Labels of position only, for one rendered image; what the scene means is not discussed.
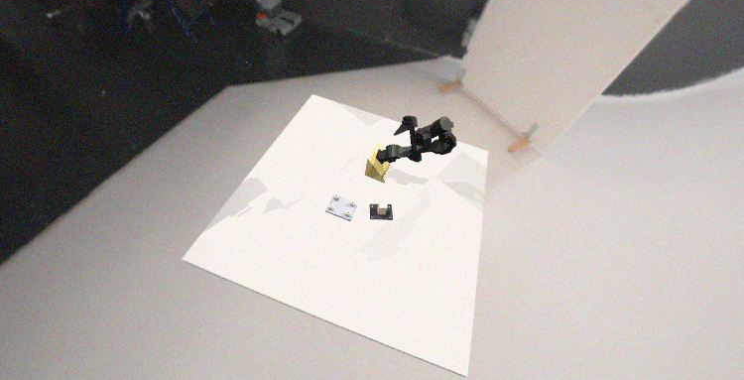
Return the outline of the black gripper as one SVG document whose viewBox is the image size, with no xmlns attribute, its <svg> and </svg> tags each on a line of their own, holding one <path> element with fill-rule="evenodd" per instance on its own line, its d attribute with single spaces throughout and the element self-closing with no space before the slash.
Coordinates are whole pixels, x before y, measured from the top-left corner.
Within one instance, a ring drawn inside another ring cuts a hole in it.
<svg viewBox="0 0 744 380">
<path fill-rule="evenodd" d="M 411 146 L 412 150 L 406 151 L 400 155 L 398 155 L 398 158 L 409 158 L 411 161 L 414 162 L 420 162 L 422 160 L 422 153 L 421 151 L 417 150 L 417 145 L 421 145 L 421 135 L 419 135 L 419 131 L 430 131 L 427 127 L 418 128 L 418 130 L 415 131 L 415 128 L 418 127 L 418 121 L 416 116 L 404 116 L 401 126 L 398 128 L 398 130 L 393 134 L 394 136 L 399 135 L 405 131 L 410 130 L 410 139 L 411 139 Z"/>
</svg>

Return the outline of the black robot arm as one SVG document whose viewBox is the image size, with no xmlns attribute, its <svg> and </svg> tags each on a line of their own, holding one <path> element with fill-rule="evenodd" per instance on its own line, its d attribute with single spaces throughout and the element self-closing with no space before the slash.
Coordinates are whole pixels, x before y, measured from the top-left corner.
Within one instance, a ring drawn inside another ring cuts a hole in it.
<svg viewBox="0 0 744 380">
<path fill-rule="evenodd" d="M 419 131 L 421 135 L 421 145 L 417 145 L 417 150 L 421 153 L 433 152 L 435 154 L 445 155 L 452 151 L 456 147 L 456 137 L 452 134 L 451 128 L 454 127 L 454 123 L 451 120 L 443 116 L 435 121 L 433 124 L 426 126 L 430 131 Z M 431 134 L 430 134 L 431 132 Z M 432 141 L 432 138 L 438 136 L 438 139 Z M 397 156 L 412 150 L 412 146 L 402 147 L 399 145 L 391 144 L 386 146 L 386 150 L 378 150 L 376 159 L 381 163 L 384 162 L 393 163 L 396 159 L 400 159 Z"/>
</svg>

